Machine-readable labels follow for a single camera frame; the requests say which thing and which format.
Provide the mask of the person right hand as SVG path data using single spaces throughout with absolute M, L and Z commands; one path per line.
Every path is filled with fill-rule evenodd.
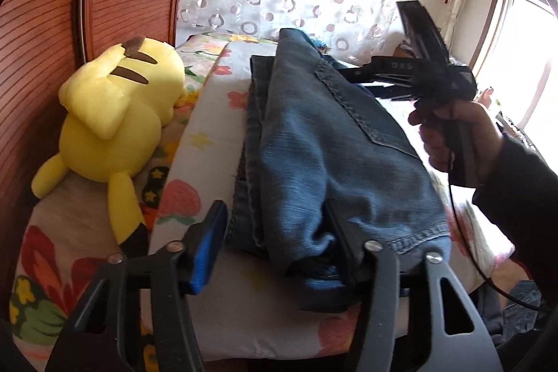
M 430 165 L 450 182 L 478 187 L 494 169 L 504 138 L 483 105 L 455 100 L 447 105 L 418 101 L 409 115 L 418 126 Z

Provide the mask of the dark sleeve right forearm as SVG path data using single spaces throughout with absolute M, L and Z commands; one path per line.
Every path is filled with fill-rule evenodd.
M 557 305 L 557 175 L 505 136 L 495 165 L 473 203 L 514 244 L 546 304 Z

